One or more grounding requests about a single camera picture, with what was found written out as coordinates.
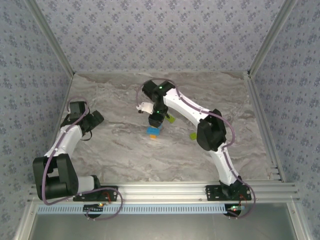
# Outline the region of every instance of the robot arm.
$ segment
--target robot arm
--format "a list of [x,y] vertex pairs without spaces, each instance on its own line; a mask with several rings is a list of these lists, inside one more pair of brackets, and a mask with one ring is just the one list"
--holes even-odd
[[[178,111],[188,120],[190,120],[193,125],[197,127],[197,143],[204,150],[209,152],[218,170],[222,191],[226,195],[231,195],[232,193],[234,193],[235,188],[238,188],[242,184],[231,172],[232,169],[233,172],[240,178],[238,172],[235,170],[231,162],[229,153],[226,148],[224,148],[224,151],[231,165],[231,169],[227,165],[223,153],[223,146],[226,145],[225,142],[227,133],[223,121],[209,114],[196,111],[185,104],[179,98],[175,86],[168,81],[165,81],[160,85],[156,85],[152,80],[150,80],[143,85],[142,91],[148,98],[153,101],[152,110],[150,110],[150,105],[147,103],[144,103],[144,107],[138,107],[141,112],[149,113],[149,124],[156,128],[159,127],[162,124],[164,118],[168,116],[167,112],[169,108]],[[185,97],[182,93],[180,93],[180,96],[189,104],[195,106],[201,111],[211,112],[221,116],[221,113],[217,109],[215,109],[214,111],[210,111],[197,105],[196,103]]]
[[[84,114],[85,110],[84,101],[71,102],[70,114],[62,122],[60,133],[55,143],[43,157],[35,158],[32,163],[36,190],[41,200],[45,166],[53,151],[54,154],[46,175],[46,199],[75,196],[77,193],[90,191],[100,186],[96,176],[77,176],[71,163],[71,156],[77,143],[86,133],[104,120],[104,117],[98,111],[94,111],[85,115],[81,121],[67,131]],[[55,169],[58,172],[58,176],[50,176]]]

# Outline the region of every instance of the wall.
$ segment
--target wall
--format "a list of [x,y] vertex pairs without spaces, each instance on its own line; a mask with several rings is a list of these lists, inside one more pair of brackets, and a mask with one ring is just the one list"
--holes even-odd
[[0,239],[12,239],[69,79],[23,0],[0,4]]
[[249,69],[284,0],[36,0],[75,72]]
[[288,181],[320,239],[320,2],[300,0],[254,77]]

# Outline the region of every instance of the marble surface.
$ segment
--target marble surface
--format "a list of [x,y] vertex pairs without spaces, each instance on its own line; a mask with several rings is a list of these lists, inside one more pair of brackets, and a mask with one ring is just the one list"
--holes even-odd
[[[72,163],[78,175],[94,174],[102,182],[219,180],[209,154],[189,138],[196,128],[178,112],[169,110],[176,121],[165,120],[156,139],[146,134],[148,114],[137,112],[135,94],[139,84],[152,77],[176,81],[184,95],[205,108],[220,110],[231,122],[236,141],[228,150],[243,179],[271,177],[242,74],[222,72],[76,74],[69,97],[86,97],[90,110],[105,118],[92,131],[92,139],[80,141],[74,150]],[[139,100],[147,101],[142,92]]]

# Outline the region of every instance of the purple cable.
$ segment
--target purple cable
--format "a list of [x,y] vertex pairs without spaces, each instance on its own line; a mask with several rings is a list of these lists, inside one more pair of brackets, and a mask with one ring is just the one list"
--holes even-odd
[[203,110],[201,110],[201,109],[193,106],[192,104],[190,104],[190,103],[187,102],[186,100],[184,100],[183,97],[181,97],[181,93],[180,93],[180,91],[179,91],[179,89],[178,89],[178,85],[177,85],[174,81],[172,81],[172,80],[170,80],[170,79],[167,79],[167,78],[158,78],[158,77],[157,77],[157,78],[149,79],[149,80],[145,81],[144,83],[142,83],[142,84],[139,86],[139,88],[137,89],[136,94],[135,94],[135,101],[136,101],[136,106],[137,106],[137,107],[139,107],[139,101],[138,101],[139,92],[140,92],[140,90],[143,88],[144,84],[147,83],[147,82],[149,82],[149,81],[168,81],[168,82],[172,83],[172,84],[174,85],[175,89],[176,89],[176,93],[177,93],[178,97],[181,99],[181,101],[182,101],[184,104],[186,104],[187,106],[189,106],[190,108],[192,108],[192,109],[194,109],[194,110],[196,110],[196,111],[198,111],[198,112],[201,112],[201,113],[208,114],[208,115],[211,115],[211,116],[213,116],[213,117],[216,117],[216,118],[222,120],[224,123],[226,123],[226,124],[228,125],[228,127],[230,128],[231,133],[232,133],[232,139],[231,139],[231,142],[229,142],[228,144],[224,145],[221,149],[222,149],[222,152],[223,152],[223,155],[224,155],[226,164],[228,165],[228,167],[229,167],[232,175],[233,175],[240,183],[242,183],[243,185],[246,185],[246,186],[251,190],[251,192],[252,192],[252,195],[253,195],[253,205],[252,205],[252,207],[251,207],[250,210],[249,210],[248,212],[246,212],[244,215],[242,215],[242,216],[237,216],[238,219],[242,219],[242,218],[247,217],[247,216],[252,212],[252,210],[254,209],[254,207],[255,207],[255,205],[256,205],[256,200],[257,200],[257,199],[256,199],[256,194],[255,194],[253,188],[252,188],[249,184],[247,184],[246,182],[242,181],[242,179],[240,179],[240,178],[235,174],[235,172],[234,172],[234,170],[232,169],[231,164],[230,164],[230,162],[229,162],[229,160],[228,160],[228,156],[227,156],[227,154],[226,154],[226,152],[225,152],[225,150],[224,150],[225,148],[231,146],[231,145],[235,142],[236,133],[235,133],[234,128],[233,128],[233,127],[231,126],[231,124],[230,124],[225,118],[223,118],[222,116],[219,116],[219,115],[214,114],[214,113],[209,112],[209,111],[203,111]]
[[[46,179],[47,179],[47,173],[48,173],[48,169],[49,169],[49,166],[50,166],[50,163],[56,153],[56,149],[60,146],[62,140],[64,139],[65,135],[67,134],[67,132],[73,127],[75,126],[77,123],[79,123],[86,115],[87,113],[89,112],[89,107],[88,107],[88,101],[85,97],[82,97],[82,96],[74,96],[74,97],[71,97],[68,102],[67,102],[67,110],[69,111],[69,104],[70,104],[70,101],[73,100],[73,99],[83,99],[85,101],[85,111],[84,113],[74,122],[72,123],[66,130],[65,132],[61,135],[61,137],[59,138],[58,142],[56,143],[56,145],[54,146],[54,150],[52,151],[52,153],[50,154],[49,158],[48,158],[48,161],[46,162],[45,164],[45,167],[44,167],[44,172],[43,172],[43,176],[42,176],[42,186],[41,186],[41,196],[42,196],[42,201],[44,202],[45,205],[48,205],[48,206],[51,206],[53,204],[56,204],[56,203],[59,203],[59,202],[62,202],[62,201],[65,201],[69,198],[71,198],[71,196],[67,196],[67,197],[63,197],[61,199],[58,199],[58,200],[55,200],[53,202],[48,202],[47,199],[46,199]],[[98,188],[98,189],[94,189],[94,190],[90,190],[90,191],[85,191],[85,192],[79,192],[78,194],[76,194],[76,196],[78,195],[82,195],[82,194],[90,194],[90,193],[95,193],[95,192],[98,192],[98,191],[102,191],[102,190],[112,190],[112,191],[115,191],[116,193],[118,193],[118,195],[120,196],[121,198],[121,205],[119,207],[119,210],[112,216],[109,216],[109,217],[105,217],[105,218],[101,218],[102,220],[106,220],[106,219],[112,219],[114,217],[116,217],[119,212],[121,211],[122,207],[123,207],[123,204],[124,204],[124,199],[121,195],[121,193],[115,189],[115,188],[112,188],[112,187],[102,187],[102,188]]]

